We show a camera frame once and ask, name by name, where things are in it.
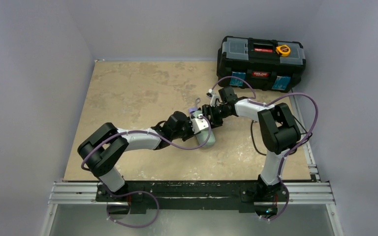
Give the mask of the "lavender umbrella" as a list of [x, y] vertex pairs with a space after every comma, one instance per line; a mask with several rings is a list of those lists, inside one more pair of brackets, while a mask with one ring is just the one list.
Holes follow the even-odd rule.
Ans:
[[196, 99], [195, 99], [195, 102], [194, 102], [194, 105], [193, 105], [192, 107], [188, 108], [188, 112], [189, 112], [190, 114], [192, 114], [192, 113], [198, 111], [198, 109], [199, 109], [198, 105], [199, 105], [200, 101], [201, 101], [201, 98], [199, 98], [199, 97], [196, 98]]

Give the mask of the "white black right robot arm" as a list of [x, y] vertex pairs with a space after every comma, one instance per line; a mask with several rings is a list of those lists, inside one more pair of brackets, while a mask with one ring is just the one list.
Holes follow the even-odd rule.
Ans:
[[249, 118], [259, 124], [267, 151], [255, 195], [265, 197], [279, 191], [285, 158], [301, 138], [289, 106], [285, 103], [268, 105], [238, 97], [231, 87], [222, 88], [218, 93], [210, 89], [207, 96], [210, 104], [203, 105], [201, 111], [213, 128], [222, 126], [223, 119], [229, 116]]

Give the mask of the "mint green umbrella sleeve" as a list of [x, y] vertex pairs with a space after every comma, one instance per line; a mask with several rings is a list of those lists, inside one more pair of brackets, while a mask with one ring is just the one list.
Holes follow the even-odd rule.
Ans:
[[205, 143], [202, 146], [202, 148], [210, 148], [216, 142], [216, 138], [215, 138], [213, 132], [212, 131], [209, 132], [208, 128], [206, 128], [206, 129], [200, 131], [198, 134], [196, 134], [196, 139], [197, 139], [199, 145]]

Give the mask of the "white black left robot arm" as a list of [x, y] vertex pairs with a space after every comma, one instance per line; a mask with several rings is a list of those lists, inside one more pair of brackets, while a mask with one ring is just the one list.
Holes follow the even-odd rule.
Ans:
[[110, 191], [117, 192], [126, 185], [115, 168], [124, 152], [160, 150], [171, 146], [173, 140], [185, 141], [194, 136], [192, 125], [190, 118], [179, 111], [146, 130], [117, 129], [112, 123], [105, 123], [79, 145], [81, 168], [91, 172]]

